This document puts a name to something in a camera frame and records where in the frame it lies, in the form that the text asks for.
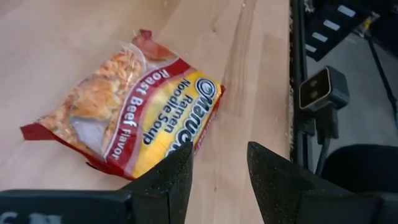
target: maruchan ramen bag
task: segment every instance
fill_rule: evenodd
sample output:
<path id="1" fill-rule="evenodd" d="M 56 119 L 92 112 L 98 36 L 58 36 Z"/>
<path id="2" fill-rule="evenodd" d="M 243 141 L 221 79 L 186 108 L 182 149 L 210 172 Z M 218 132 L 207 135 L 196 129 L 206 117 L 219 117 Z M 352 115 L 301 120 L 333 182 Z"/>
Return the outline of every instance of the maruchan ramen bag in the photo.
<path id="1" fill-rule="evenodd" d="M 141 30 L 52 113 L 21 127 L 57 140 L 96 169 L 136 179 L 183 143 L 200 146 L 223 87 Z"/>

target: cable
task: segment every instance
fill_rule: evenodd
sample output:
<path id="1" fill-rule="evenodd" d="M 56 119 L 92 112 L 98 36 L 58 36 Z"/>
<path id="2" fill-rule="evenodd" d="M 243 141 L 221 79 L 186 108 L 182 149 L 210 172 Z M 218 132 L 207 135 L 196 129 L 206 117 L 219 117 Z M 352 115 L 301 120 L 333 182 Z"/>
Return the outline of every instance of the cable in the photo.
<path id="1" fill-rule="evenodd" d="M 322 175 L 323 166 L 325 165 L 326 158 L 328 157 L 329 145 L 330 138 L 325 138 L 322 145 L 321 154 L 319 155 L 317 169 L 315 171 L 316 175 Z"/>

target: wooden countertop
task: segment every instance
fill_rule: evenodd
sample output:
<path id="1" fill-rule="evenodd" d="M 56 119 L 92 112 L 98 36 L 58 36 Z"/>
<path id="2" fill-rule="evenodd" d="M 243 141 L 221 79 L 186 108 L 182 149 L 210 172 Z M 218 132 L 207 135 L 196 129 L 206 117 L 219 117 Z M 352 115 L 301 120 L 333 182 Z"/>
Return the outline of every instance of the wooden countertop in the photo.
<path id="1" fill-rule="evenodd" d="M 2 0 L 0 189 L 117 189 L 57 142 L 19 126 L 52 111 L 134 29 L 224 83 L 195 158 L 187 223 L 262 223 L 246 164 L 257 141 L 288 157 L 288 0 Z"/>

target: maruchan logo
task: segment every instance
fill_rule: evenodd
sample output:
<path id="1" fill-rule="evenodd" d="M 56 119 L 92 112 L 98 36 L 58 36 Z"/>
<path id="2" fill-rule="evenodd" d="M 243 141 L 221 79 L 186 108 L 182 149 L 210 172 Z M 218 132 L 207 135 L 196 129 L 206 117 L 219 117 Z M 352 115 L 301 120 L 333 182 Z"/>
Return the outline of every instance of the maruchan logo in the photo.
<path id="1" fill-rule="evenodd" d="M 217 95 L 217 87 L 213 81 L 207 78 L 199 78 L 196 80 L 195 88 L 200 96 L 192 105 L 189 117 L 184 121 L 182 129 L 175 135 L 175 141 L 170 145 L 165 157 L 178 149 L 182 144 L 193 141 L 201 130 L 203 120 L 211 112 L 211 108 L 215 103 L 214 99 Z"/>

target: gray floor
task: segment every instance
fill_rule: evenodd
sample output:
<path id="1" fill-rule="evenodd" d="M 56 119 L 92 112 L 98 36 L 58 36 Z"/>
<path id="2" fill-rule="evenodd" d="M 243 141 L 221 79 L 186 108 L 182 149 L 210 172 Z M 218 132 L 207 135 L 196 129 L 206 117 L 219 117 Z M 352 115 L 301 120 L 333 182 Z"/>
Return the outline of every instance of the gray floor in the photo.
<path id="1" fill-rule="evenodd" d="M 398 59 L 375 45 L 394 95 L 398 98 Z M 398 146 L 391 104 L 368 43 L 357 35 L 349 35 L 321 61 L 307 57 L 308 75 L 330 65 L 347 77 L 350 101 L 338 112 L 340 138 L 330 144 L 330 152 L 352 144 Z M 314 167 L 320 153 L 316 138 L 312 139 Z"/>

